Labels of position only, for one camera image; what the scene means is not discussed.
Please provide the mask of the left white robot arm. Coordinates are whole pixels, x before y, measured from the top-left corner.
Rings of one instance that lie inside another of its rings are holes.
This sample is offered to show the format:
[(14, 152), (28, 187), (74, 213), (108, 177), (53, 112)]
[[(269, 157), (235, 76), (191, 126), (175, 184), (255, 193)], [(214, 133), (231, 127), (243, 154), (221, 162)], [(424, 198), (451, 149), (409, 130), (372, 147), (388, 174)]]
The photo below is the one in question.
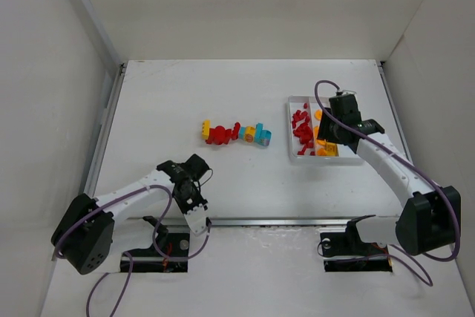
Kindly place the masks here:
[(165, 229), (161, 218), (145, 216), (134, 228), (121, 226), (155, 203), (166, 202), (167, 209), (175, 203), (189, 231), (208, 237), (212, 223), (200, 185), (208, 171), (206, 161), (193, 154), (184, 163), (167, 160), (145, 177), (106, 195), (78, 195), (50, 239), (55, 257), (67, 260), (81, 275), (96, 270), (112, 253), (128, 255), (132, 250), (149, 247), (163, 260), (189, 261), (194, 256), (184, 256), (177, 247), (170, 253), (160, 247), (158, 236)]

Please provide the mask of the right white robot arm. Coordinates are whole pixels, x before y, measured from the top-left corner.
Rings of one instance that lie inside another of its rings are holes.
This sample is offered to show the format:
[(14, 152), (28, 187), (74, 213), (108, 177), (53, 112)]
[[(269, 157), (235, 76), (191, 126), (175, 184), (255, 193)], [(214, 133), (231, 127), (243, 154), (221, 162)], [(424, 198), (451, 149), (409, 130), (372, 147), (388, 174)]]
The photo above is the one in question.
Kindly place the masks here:
[(323, 108), (318, 138), (341, 144), (368, 163), (393, 191), (402, 210), (396, 216), (367, 215), (350, 221), (348, 231), (366, 244), (397, 244), (410, 255), (460, 244), (461, 197), (418, 171), (375, 120), (363, 120), (356, 97), (337, 92)]

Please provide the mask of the red legos in tray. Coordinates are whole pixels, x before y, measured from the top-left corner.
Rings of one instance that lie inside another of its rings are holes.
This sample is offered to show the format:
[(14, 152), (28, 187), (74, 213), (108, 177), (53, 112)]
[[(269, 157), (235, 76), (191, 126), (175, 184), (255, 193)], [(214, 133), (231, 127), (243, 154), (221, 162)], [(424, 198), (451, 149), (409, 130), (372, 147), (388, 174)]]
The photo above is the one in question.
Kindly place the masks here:
[(292, 141), (296, 144), (296, 155), (315, 156), (315, 141), (309, 111), (309, 104), (302, 103), (292, 112), (291, 117)]

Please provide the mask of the orange D-shaped lego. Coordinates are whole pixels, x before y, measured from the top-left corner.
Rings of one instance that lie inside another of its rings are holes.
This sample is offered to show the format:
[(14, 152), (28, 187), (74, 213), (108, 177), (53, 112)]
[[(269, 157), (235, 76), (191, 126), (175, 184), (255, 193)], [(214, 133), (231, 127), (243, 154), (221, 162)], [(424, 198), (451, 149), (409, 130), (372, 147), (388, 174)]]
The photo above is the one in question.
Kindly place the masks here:
[(322, 115), (323, 115), (322, 110), (317, 110), (317, 111), (314, 113), (314, 117), (315, 117), (317, 120), (321, 120)]

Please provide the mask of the yellow 2x2 lego brick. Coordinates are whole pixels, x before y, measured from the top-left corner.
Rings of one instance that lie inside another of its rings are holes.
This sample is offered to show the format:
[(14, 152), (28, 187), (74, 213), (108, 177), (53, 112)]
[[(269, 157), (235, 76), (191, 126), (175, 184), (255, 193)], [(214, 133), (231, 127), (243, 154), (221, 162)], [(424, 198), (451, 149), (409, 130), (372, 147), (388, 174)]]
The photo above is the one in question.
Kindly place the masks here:
[(329, 152), (336, 152), (337, 145), (335, 143), (327, 142), (326, 140), (316, 140), (317, 144), (321, 146), (324, 150)]

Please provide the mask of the white sorting tray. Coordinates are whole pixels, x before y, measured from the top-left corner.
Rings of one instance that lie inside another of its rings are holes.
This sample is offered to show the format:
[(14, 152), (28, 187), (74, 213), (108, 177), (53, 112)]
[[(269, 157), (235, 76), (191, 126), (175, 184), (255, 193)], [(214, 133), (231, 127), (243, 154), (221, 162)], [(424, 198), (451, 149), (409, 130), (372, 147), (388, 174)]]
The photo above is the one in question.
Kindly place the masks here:
[(292, 163), (314, 166), (360, 166), (363, 160), (330, 132), (333, 122), (326, 97), (290, 96), (287, 101), (288, 152)]

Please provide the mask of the yellow rounded lego piece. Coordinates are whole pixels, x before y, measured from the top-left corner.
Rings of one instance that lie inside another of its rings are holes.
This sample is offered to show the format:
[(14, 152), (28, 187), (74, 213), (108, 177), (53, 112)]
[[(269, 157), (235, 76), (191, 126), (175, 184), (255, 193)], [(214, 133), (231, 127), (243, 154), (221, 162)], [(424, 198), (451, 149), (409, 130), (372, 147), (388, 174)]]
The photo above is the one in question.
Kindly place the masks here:
[(337, 157), (338, 156), (338, 146), (337, 145), (331, 145), (328, 143), (325, 147), (325, 150), (327, 151), (327, 156), (329, 157)]

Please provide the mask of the orange wedge lego piece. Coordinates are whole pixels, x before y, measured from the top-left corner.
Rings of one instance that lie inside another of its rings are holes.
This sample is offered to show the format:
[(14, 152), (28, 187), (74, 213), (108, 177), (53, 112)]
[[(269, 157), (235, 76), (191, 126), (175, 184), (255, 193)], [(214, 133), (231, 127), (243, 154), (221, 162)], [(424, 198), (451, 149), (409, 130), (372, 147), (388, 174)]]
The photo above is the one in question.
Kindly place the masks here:
[(317, 155), (318, 156), (327, 156), (327, 151), (324, 148), (320, 148), (317, 150)]

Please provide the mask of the red rounded lego assembly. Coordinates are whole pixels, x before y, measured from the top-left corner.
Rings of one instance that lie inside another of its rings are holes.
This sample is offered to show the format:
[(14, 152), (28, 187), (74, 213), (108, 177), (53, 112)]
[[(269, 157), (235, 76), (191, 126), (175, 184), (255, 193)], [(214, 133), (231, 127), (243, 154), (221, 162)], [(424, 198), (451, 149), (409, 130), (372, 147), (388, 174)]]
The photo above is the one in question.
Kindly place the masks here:
[(208, 145), (228, 145), (230, 141), (238, 139), (240, 127), (239, 122), (236, 122), (233, 128), (225, 128), (221, 125), (212, 128), (210, 123), (209, 138), (204, 141)]

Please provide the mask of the yellow 2x4 lego brick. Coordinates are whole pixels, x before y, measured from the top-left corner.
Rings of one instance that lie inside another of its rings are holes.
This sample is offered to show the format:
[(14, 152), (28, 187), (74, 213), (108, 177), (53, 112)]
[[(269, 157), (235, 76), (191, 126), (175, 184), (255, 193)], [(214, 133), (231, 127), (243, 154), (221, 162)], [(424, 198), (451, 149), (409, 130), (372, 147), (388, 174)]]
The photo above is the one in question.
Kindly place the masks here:
[(203, 140), (207, 140), (209, 138), (210, 133), (210, 120), (204, 120), (202, 123), (201, 128), (201, 137)]

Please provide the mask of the teal and yellow lego assembly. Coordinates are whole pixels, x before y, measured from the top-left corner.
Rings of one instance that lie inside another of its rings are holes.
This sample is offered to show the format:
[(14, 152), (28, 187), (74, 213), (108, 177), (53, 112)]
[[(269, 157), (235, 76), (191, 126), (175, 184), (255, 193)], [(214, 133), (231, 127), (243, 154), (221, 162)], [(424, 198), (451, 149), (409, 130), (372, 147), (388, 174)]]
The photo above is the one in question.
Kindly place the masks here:
[(238, 138), (247, 143), (256, 143), (260, 146), (269, 146), (272, 139), (272, 132), (265, 129), (263, 123), (256, 126), (241, 127), (238, 131)]

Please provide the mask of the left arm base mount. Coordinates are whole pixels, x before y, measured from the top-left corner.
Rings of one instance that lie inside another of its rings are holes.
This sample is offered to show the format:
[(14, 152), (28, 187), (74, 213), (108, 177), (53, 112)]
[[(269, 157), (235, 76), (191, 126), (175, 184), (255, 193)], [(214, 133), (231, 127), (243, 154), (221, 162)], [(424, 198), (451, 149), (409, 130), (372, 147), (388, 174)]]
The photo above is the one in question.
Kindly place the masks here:
[(114, 231), (114, 250), (122, 249), (119, 268), (121, 272), (137, 273), (187, 273), (186, 261), (168, 261), (155, 246), (173, 258), (189, 255), (190, 231), (184, 226), (160, 224), (152, 234), (157, 219), (145, 216), (140, 220), (129, 220)]

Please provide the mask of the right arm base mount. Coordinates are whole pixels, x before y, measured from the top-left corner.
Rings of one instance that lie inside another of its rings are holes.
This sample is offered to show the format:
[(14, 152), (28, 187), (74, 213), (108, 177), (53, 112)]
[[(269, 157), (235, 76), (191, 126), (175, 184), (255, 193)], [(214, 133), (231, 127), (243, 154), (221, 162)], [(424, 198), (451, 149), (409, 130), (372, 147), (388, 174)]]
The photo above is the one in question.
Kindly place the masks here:
[(325, 272), (392, 272), (387, 247), (363, 242), (356, 224), (370, 215), (347, 222), (344, 231), (322, 231), (317, 252)]

